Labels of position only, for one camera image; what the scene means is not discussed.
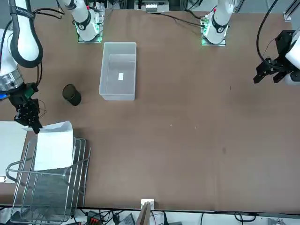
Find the stainless steel dish rack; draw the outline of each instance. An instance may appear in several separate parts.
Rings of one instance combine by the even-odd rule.
[[[60,225],[84,205],[90,148],[87,141],[74,138],[73,165],[43,171],[34,171],[38,137],[26,146],[24,160],[11,163],[6,176],[17,183],[10,220],[13,223]],[[9,172],[18,172],[17,178]],[[13,214],[19,211],[19,217]]]

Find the white paper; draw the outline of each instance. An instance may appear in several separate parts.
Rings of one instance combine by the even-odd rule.
[[[71,166],[73,129],[70,121],[44,126],[37,135],[34,170],[50,170]]]
[[[123,80],[123,76],[124,76],[123,73],[119,73],[119,78],[118,78],[118,80],[119,80],[119,81],[122,81],[122,80]]]
[[[0,121],[0,183],[14,183],[6,179],[5,170],[9,164],[21,160],[25,144],[27,131],[23,126],[14,121]],[[19,165],[14,165],[11,169],[19,169]],[[9,175],[17,177],[16,172],[10,172]]]

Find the brown tabletop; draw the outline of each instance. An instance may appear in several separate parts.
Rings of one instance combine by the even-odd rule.
[[[189,13],[172,15],[197,22]],[[226,47],[201,46],[198,27],[162,15],[114,10],[105,41],[137,43],[136,100],[104,101],[99,93],[103,44],[78,44],[70,15],[39,16],[43,79],[35,95],[46,104],[43,125],[69,120],[92,147],[86,207],[242,210],[299,213],[299,87],[271,77],[254,85],[255,41],[263,14],[234,14]],[[271,14],[263,52],[291,26]],[[272,43],[266,53],[276,56]],[[36,69],[22,68],[27,82]],[[82,103],[62,89],[72,83]],[[0,120],[14,109],[1,103]],[[12,185],[0,185],[11,203]]]

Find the transparent plastic bin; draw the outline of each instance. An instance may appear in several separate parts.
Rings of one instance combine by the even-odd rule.
[[[99,94],[108,101],[135,99],[136,43],[105,42]]]

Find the dark cylindrical cup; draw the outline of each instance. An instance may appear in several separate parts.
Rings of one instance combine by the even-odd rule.
[[[81,94],[76,90],[75,86],[68,84],[62,91],[62,96],[72,105],[79,105],[81,102]]]

